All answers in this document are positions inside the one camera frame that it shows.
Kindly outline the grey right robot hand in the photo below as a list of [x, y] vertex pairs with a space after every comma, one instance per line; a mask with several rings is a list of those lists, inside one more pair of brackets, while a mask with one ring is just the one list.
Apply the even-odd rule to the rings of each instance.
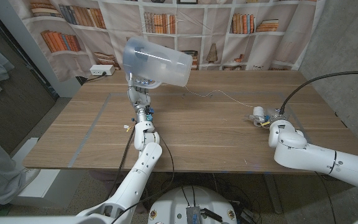
[[252, 121], [256, 127], [268, 128], [275, 121], [288, 121], [288, 115], [280, 114], [280, 109], [256, 106], [252, 114], [245, 115], [244, 120]]

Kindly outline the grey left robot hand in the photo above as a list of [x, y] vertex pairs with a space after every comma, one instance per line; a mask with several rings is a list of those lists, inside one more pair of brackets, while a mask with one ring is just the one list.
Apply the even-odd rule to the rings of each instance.
[[137, 77], [133, 73], [126, 75], [128, 82], [127, 95], [136, 113], [136, 121], [152, 121], [154, 110], [150, 107], [149, 90], [157, 88], [162, 82]]

